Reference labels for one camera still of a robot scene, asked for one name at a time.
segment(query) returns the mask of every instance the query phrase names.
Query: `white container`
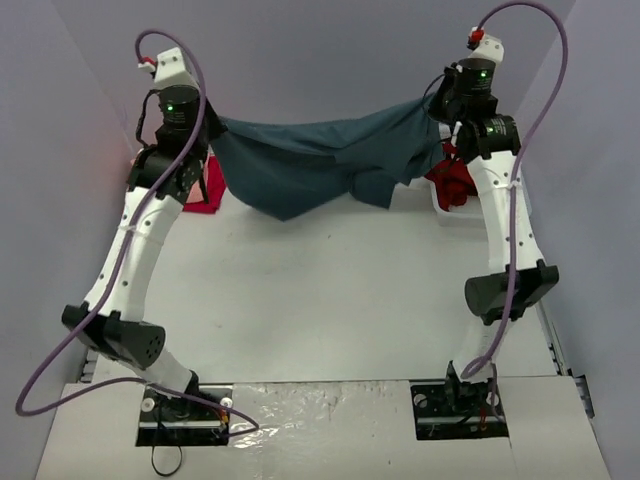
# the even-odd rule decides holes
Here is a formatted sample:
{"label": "white container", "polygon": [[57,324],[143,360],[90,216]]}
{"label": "white container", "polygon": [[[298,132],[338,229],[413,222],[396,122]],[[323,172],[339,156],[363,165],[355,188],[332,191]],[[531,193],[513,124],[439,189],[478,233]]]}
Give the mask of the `white container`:
{"label": "white container", "polygon": [[[433,208],[436,211],[438,223],[443,227],[473,227],[473,228],[485,228],[484,217],[482,215],[482,206],[480,205],[480,199],[478,197],[469,196],[467,202],[460,207],[450,207],[450,211],[445,211],[440,208],[438,203],[438,193],[436,191],[435,183],[429,181],[429,188],[431,189],[431,201]],[[527,204],[527,211],[531,216],[531,202],[529,201],[529,195],[527,194],[527,186],[522,179],[522,189],[524,193],[524,199]]]}

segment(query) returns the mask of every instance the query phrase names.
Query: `black cable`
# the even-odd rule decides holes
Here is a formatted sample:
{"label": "black cable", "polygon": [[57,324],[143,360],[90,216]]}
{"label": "black cable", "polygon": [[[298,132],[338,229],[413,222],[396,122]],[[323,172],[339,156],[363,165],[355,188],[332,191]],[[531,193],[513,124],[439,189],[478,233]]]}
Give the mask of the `black cable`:
{"label": "black cable", "polygon": [[468,413],[468,414],[467,414],[467,416],[465,416],[462,420],[458,420],[458,421],[456,422],[456,425],[464,425],[465,423],[467,423],[467,422],[469,421],[469,419],[470,419],[471,417],[473,417],[473,416],[475,415],[475,413],[476,413],[476,412]]}
{"label": "black cable", "polygon": [[169,478],[169,477],[173,477],[178,472],[178,470],[180,470],[180,468],[182,467],[182,460],[184,459],[184,456],[182,453],[182,447],[178,445],[178,451],[180,452],[180,462],[178,463],[178,466],[173,471],[168,473],[161,472],[160,470],[158,470],[158,467],[156,467],[154,455],[156,452],[156,444],[158,443],[158,433],[160,432],[160,429],[167,430],[167,427],[165,427],[164,424],[162,423],[163,403],[164,402],[162,399],[160,399],[158,402],[158,425],[156,426],[156,431],[153,434],[153,443],[151,445],[151,467],[153,468],[153,471],[156,472],[156,475],[158,475],[159,477]]}
{"label": "black cable", "polygon": [[451,170],[453,168],[453,166],[458,162],[458,160],[460,160],[458,157],[455,157],[455,156],[449,157],[449,162],[447,163],[447,165],[442,167],[442,168],[436,169],[435,172],[436,173],[447,173],[449,170]]}
{"label": "black cable", "polygon": [[144,148],[148,148],[149,144],[142,139],[142,127],[144,127],[144,119],[147,116],[147,102],[151,95],[155,95],[159,90],[149,90],[147,95],[144,97],[142,102],[142,112],[140,112],[140,118],[138,119],[138,125],[136,126],[136,140],[140,143]]}
{"label": "black cable", "polygon": [[444,77],[444,73],[441,73],[440,75],[438,75],[436,78],[434,78],[433,80],[431,80],[431,83],[429,84],[429,86],[426,88],[426,90],[424,91],[424,94],[422,95],[422,111],[424,112],[424,114],[428,117],[429,116],[429,112],[427,111],[427,108],[424,105],[424,101],[427,98],[427,94],[429,93],[429,90],[431,90],[433,88],[433,86],[436,84],[436,82],[438,80],[440,80],[441,78]]}
{"label": "black cable", "polygon": [[436,78],[431,80],[431,83],[427,86],[427,88],[424,91],[424,94],[422,95],[422,102],[420,104],[422,106],[422,111],[424,112],[425,117],[427,117],[427,131],[424,134],[425,137],[427,138],[427,140],[429,139],[429,129],[431,128],[432,120],[431,120],[431,117],[429,117],[429,112],[427,111],[427,107],[425,106],[424,103],[425,103],[425,100],[427,98],[427,95],[429,94],[429,91],[433,88],[433,86],[436,84],[436,82],[438,80],[440,80],[441,78],[443,78],[443,77],[444,77],[444,73],[441,73]]}

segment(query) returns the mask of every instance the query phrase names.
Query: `wire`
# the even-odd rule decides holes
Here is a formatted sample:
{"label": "wire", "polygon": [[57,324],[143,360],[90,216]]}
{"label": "wire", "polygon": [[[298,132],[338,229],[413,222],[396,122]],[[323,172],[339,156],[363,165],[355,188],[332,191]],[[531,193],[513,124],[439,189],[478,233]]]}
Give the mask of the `wire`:
{"label": "wire", "polygon": [[156,467],[155,453],[156,453],[156,446],[158,443],[159,432],[160,432],[160,429],[165,431],[167,430],[167,427],[165,427],[164,423],[162,423],[162,407],[163,406],[164,406],[164,400],[160,399],[160,401],[158,402],[158,424],[156,426],[156,431],[153,434],[153,442],[151,445],[151,468],[153,468],[153,471],[156,472],[156,475],[158,475],[159,477],[169,478],[169,477],[173,477],[176,473],[178,473],[178,470],[180,470],[180,468],[182,467],[182,461],[184,460],[184,453],[182,452],[182,447],[178,445],[178,452],[180,452],[180,461],[178,462],[178,466],[175,469],[173,469],[171,472],[168,472],[168,473],[161,472],[160,470],[158,470],[158,467]]}
{"label": "wire", "polygon": [[175,390],[171,390],[168,388],[165,388],[163,386],[160,385],[156,385],[156,384],[152,384],[152,383],[148,383],[145,380],[138,378],[138,377],[122,377],[122,378],[115,378],[115,379],[111,379],[111,380],[106,380],[104,382],[100,382],[97,383],[95,385],[91,385],[90,387],[84,388],[80,391],[77,391],[71,395],[67,395],[64,398],[61,398],[55,402],[50,403],[49,405],[45,405],[44,407],[40,407],[40,408],[35,408],[32,410],[27,410],[24,407],[24,403],[25,400],[27,398],[27,396],[29,395],[29,393],[31,392],[31,390],[33,389],[33,386],[35,385],[35,383],[38,381],[38,379],[40,378],[40,376],[44,373],[44,371],[53,363],[53,361],[58,357],[58,355],[60,355],[60,353],[86,328],[86,326],[91,323],[97,316],[98,312],[100,311],[100,309],[105,305],[107,299],[109,298],[109,295],[111,295],[111,292],[113,291],[113,287],[115,285],[116,279],[118,277],[118,274],[120,273],[120,269],[122,268],[122,264],[124,263],[124,259],[127,255],[127,252],[129,251],[129,247],[131,246],[131,241],[133,239],[133,231],[135,230],[135,226],[138,223],[138,220],[140,219],[140,216],[142,215],[142,212],[144,211],[144,208],[147,206],[147,204],[149,203],[149,201],[153,198],[155,192],[158,190],[158,188],[164,183],[164,181],[180,166],[180,164],[182,163],[182,161],[184,160],[184,158],[186,157],[186,155],[189,153],[189,150],[191,149],[191,147],[193,146],[199,131],[200,131],[200,127],[202,126],[202,122],[204,120],[204,115],[205,115],[205,106],[206,106],[206,86],[205,86],[205,81],[204,81],[204,74],[202,73],[202,69],[200,68],[200,65],[198,64],[195,55],[193,54],[193,52],[184,44],[182,43],[180,40],[178,40],[176,37],[174,37],[173,35],[166,33],[162,30],[156,30],[156,29],[151,29],[151,30],[145,30],[142,33],[140,33],[140,35],[138,35],[138,37],[136,38],[136,42],[135,42],[135,52],[136,52],[136,56],[138,57],[138,61],[140,63],[142,63],[143,58],[142,55],[140,54],[140,44],[142,42],[142,40],[149,36],[149,35],[161,35],[164,36],[166,38],[168,38],[169,40],[173,41],[176,45],[178,45],[187,55],[187,58],[191,61],[191,64],[193,66],[193,69],[195,70],[196,73],[196,77],[197,77],[197,81],[198,84],[200,86],[200,100],[199,100],[199,104],[198,104],[198,114],[196,116],[196,121],[193,127],[193,130],[191,131],[191,134],[189,135],[189,138],[187,139],[187,142],[185,143],[184,147],[182,148],[182,150],[180,151],[180,153],[178,154],[178,156],[175,158],[175,160],[173,161],[173,163],[167,168],[167,170],[160,175],[160,177],[158,178],[158,180],[156,180],[156,182],[151,186],[151,188],[149,189],[149,191],[145,194],[145,196],[143,197],[142,201],[140,202],[140,205],[138,206],[138,208],[136,208],[136,210],[133,212],[133,214],[131,215],[131,220],[129,222],[129,228],[127,230],[127,232],[125,233],[123,242],[122,242],[122,247],[120,249],[120,251],[118,252],[118,256],[116,258],[113,270],[111,272],[111,275],[109,276],[109,280],[107,282],[107,286],[105,287],[105,290],[103,292],[103,294],[100,296],[100,298],[98,299],[98,301],[96,302],[95,306],[93,307],[93,309],[87,314],[87,316],[60,342],[59,345],[57,345],[46,357],[45,359],[42,361],[42,363],[36,368],[36,370],[33,372],[33,374],[31,375],[31,377],[29,377],[27,379],[27,382],[25,384],[25,386],[22,388],[20,394],[18,395],[18,399],[16,400],[16,404],[15,404],[15,412],[16,414],[18,414],[21,417],[33,417],[36,415],[40,415],[42,413],[48,412],[50,410],[53,410],[59,406],[64,405],[65,403],[70,402],[71,400],[74,400],[82,395],[86,395],[87,393],[93,392],[94,390],[97,390],[99,388],[104,388],[107,387],[109,385],[114,385],[114,384],[118,384],[118,383],[137,383],[137,384],[142,384],[142,385],[149,385],[151,386],[153,389],[159,391],[159,392],[163,392],[175,397],[180,397],[183,398],[185,400],[189,400],[192,402],[196,402],[199,403],[201,405],[204,405],[205,407],[208,408],[213,408],[216,410],[223,410],[225,412],[227,412],[228,414],[233,414],[238,416],[239,418],[242,418],[243,420],[246,420],[247,422],[249,422],[252,427],[239,431],[239,432],[235,432],[233,434],[229,434],[228,437],[234,437],[234,436],[240,436],[240,435],[245,435],[248,433],[252,433],[255,432],[257,430],[260,429],[260,426],[258,425],[258,423],[253,420],[251,417],[249,417],[248,415],[239,412],[233,408],[229,408],[229,407],[224,407],[222,405],[219,405],[215,402],[212,402],[210,400],[206,400],[194,395],[189,395],[183,392],[178,392]]}
{"label": "wire", "polygon": [[142,101],[142,111],[140,112],[140,118],[138,119],[138,125],[136,126],[136,140],[144,148],[149,148],[149,144],[142,139],[142,129],[144,127],[144,119],[147,116],[147,102],[151,95],[155,95],[159,90],[149,90]]}
{"label": "wire", "polygon": [[487,411],[484,407],[480,407],[480,431],[485,432],[487,430]]}
{"label": "wire", "polygon": [[427,94],[429,93],[429,91],[433,88],[433,86],[436,84],[436,82],[438,80],[440,80],[441,78],[444,77],[444,73],[441,73],[440,75],[438,75],[436,78],[434,78],[433,80],[431,80],[431,83],[427,86],[427,88],[424,91],[424,94],[422,95],[422,111],[424,112],[424,114],[428,117],[429,116],[429,112],[427,111],[427,107],[425,107],[424,102],[427,99]]}
{"label": "wire", "polygon": [[[516,155],[516,160],[513,165],[513,170],[511,171],[512,185],[514,185],[518,179],[518,175],[519,175],[518,172],[520,170],[520,164],[522,163],[522,157],[525,151],[527,150],[529,143],[531,142],[531,138],[533,137],[534,133],[538,129],[538,126],[540,125],[540,123],[546,116],[547,112],[551,108],[551,105],[555,101],[558,95],[558,92],[560,91],[560,87],[562,86],[562,82],[564,81],[564,77],[567,71],[567,62],[568,62],[568,56],[569,56],[567,32],[564,28],[564,25],[562,24],[562,20],[550,8],[538,2],[511,1],[511,2],[506,2],[502,5],[499,5],[493,10],[491,10],[487,15],[485,15],[485,17],[478,24],[478,29],[481,29],[484,26],[484,24],[487,22],[487,20],[489,20],[493,15],[495,15],[499,11],[504,10],[505,8],[517,6],[517,5],[535,8],[545,13],[549,18],[551,18],[553,23],[556,25],[556,28],[558,29],[558,32],[560,34],[560,39],[562,41],[562,63],[560,65],[560,71],[558,73],[556,84],[553,87],[553,91],[551,92],[551,95],[549,96],[549,99],[545,103],[541,112],[538,114],[538,117],[533,122],[533,125],[525,135],[524,140],[522,141],[522,145],[520,147],[520,151]],[[500,345],[500,342],[502,341],[502,338],[504,337],[507,324],[509,322],[509,317],[511,314],[513,297],[515,294],[516,269],[517,269],[517,265],[516,265],[517,243],[516,242],[517,242],[516,240],[516,190],[515,188],[512,187],[510,189],[510,196],[509,196],[509,269],[508,269],[508,280],[507,280],[507,295],[505,298],[504,311],[502,312],[502,318],[500,320],[498,331],[496,332],[496,335],[491,345],[487,349],[487,352],[484,355],[481,355],[480,357],[477,357],[474,360],[472,360],[465,367],[465,369],[462,371],[460,375],[462,379],[467,379],[469,377],[474,376],[475,374],[480,372],[487,364],[493,363],[493,355],[495,354],[496,350],[498,349],[498,346]],[[494,369],[494,384],[497,383],[497,380],[498,380],[497,369]]]}
{"label": "wire", "polygon": [[449,161],[447,162],[447,165],[442,167],[442,168],[435,168],[435,172],[436,173],[447,173],[449,170],[451,170],[453,168],[453,166],[456,164],[456,162],[458,162],[460,160],[459,157],[456,157],[454,155],[451,155],[448,159]]}
{"label": "wire", "polygon": [[475,412],[468,413],[462,420],[458,420],[456,425],[464,425],[469,421],[469,419],[471,419],[471,417],[473,417],[474,414]]}
{"label": "wire", "polygon": [[502,418],[496,409],[496,398],[498,398],[498,367],[496,367],[496,364],[493,362],[491,362],[491,371],[493,375],[491,382],[491,413],[499,422],[507,423],[507,420]]}

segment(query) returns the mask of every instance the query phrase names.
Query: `red connector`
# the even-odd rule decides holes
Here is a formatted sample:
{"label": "red connector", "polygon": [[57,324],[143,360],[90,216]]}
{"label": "red connector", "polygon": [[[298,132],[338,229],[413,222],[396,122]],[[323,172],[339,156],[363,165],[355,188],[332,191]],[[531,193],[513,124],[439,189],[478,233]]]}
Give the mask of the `red connector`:
{"label": "red connector", "polygon": [[140,63],[150,63],[154,67],[158,66],[158,63],[151,57],[142,57],[142,62]]}
{"label": "red connector", "polygon": [[484,30],[474,30],[471,32],[471,35],[469,35],[469,43],[478,44],[480,40],[482,40],[482,37],[484,37]]}

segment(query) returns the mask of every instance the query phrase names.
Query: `screw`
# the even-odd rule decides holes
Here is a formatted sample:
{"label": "screw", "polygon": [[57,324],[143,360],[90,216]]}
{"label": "screw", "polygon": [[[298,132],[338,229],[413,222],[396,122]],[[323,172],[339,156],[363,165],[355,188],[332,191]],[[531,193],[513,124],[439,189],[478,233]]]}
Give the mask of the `screw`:
{"label": "screw", "polygon": [[497,393],[494,396],[493,393],[489,392],[487,394],[486,402],[487,402],[487,405],[493,405],[494,407],[497,407],[498,405],[500,405],[500,397],[498,396]]}
{"label": "screw", "polygon": [[413,397],[413,404],[418,408],[427,408],[427,396],[423,393],[417,394]]}
{"label": "screw", "polygon": [[144,413],[152,412],[156,406],[156,402],[153,401],[153,398],[145,398],[142,400],[142,404],[140,405],[140,410]]}

